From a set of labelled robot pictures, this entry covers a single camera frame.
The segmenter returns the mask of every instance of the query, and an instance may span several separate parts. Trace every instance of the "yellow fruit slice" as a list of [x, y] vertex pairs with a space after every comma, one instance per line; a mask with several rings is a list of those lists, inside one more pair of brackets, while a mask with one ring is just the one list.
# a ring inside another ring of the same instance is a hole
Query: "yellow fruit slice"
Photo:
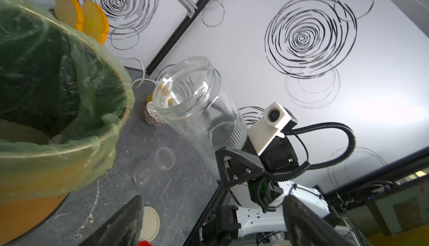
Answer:
[[109, 33], [109, 22], [101, 7], [91, 0], [82, 5], [83, 33], [93, 37], [101, 45], [104, 44]]
[[78, 0], [55, 0], [54, 14], [58, 21], [82, 31], [83, 13]]

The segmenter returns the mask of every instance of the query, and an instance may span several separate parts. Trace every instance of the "trash bin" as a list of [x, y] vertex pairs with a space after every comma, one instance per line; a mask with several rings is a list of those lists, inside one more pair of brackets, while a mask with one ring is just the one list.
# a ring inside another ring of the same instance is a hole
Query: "trash bin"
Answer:
[[133, 104], [128, 73], [93, 38], [0, 0], [0, 202], [93, 182], [112, 165]]

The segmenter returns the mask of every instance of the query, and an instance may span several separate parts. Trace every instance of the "dark countertop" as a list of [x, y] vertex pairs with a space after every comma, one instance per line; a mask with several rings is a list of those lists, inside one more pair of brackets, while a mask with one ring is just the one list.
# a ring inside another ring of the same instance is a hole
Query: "dark countertop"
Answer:
[[[141, 72], [129, 72], [132, 79], [141, 76]], [[91, 185], [71, 192], [51, 218], [14, 246], [78, 245], [135, 195], [141, 195], [143, 206], [153, 207], [160, 216], [160, 230], [151, 244], [178, 246], [185, 242], [217, 183], [185, 138], [167, 125], [146, 123], [144, 108], [153, 88], [151, 82], [144, 82], [134, 89], [136, 103], [123, 128], [112, 168]], [[137, 186], [133, 182], [136, 167], [161, 146], [173, 150], [176, 164], [167, 172], [149, 169], [151, 178]]]

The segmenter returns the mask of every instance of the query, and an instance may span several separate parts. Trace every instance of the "black mount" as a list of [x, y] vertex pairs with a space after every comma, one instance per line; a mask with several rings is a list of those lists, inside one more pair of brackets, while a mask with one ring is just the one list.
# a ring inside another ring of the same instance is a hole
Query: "black mount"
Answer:
[[238, 149], [219, 149], [216, 162], [222, 186], [226, 189], [257, 178], [265, 171], [258, 156]]
[[260, 159], [269, 172], [287, 171], [299, 166], [298, 158], [287, 137], [276, 136], [261, 154]]
[[201, 238], [205, 246], [229, 245], [238, 238], [241, 224], [237, 222], [237, 206], [220, 206], [216, 210], [214, 221], [201, 227]]

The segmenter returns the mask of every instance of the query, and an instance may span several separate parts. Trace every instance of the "clear glass jar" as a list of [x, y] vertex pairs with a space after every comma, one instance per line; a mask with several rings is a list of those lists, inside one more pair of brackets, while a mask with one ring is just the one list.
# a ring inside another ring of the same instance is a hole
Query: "clear glass jar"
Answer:
[[203, 156], [215, 160], [222, 147], [241, 149], [247, 127], [205, 57], [190, 57], [170, 69], [155, 88], [155, 109]]

